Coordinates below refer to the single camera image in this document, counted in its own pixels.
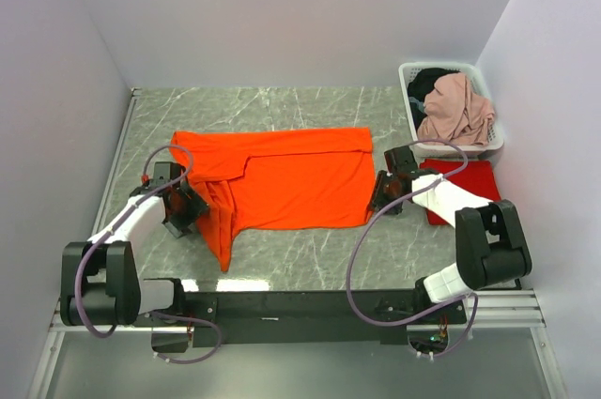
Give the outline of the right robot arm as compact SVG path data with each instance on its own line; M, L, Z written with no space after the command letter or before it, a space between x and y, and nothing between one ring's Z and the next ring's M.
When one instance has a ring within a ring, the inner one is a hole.
M453 183L454 176L469 169L468 161L443 173L420 166L410 146L389 149L384 159L387 169L378 173L370 201L376 216L398 214L410 201L455 230L455 261L418 280L413 288L412 312L417 319L432 323L444 313L445 302L532 272L516 206Z

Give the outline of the orange t shirt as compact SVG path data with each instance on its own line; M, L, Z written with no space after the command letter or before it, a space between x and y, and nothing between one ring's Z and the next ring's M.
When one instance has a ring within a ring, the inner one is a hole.
M227 272L247 229L345 229L371 217L376 183L367 128L194 133L171 139L174 160L208 203L197 229Z

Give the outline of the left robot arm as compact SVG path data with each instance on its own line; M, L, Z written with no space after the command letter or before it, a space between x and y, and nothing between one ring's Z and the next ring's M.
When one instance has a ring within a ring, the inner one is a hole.
M67 326L130 325L154 311L168 326L181 323L188 303L175 279L139 277L135 252L162 225L175 238L192 232L208 213L207 202L193 190L189 169L172 161L154 164L126 206L96 235L69 243L62 253L60 317Z

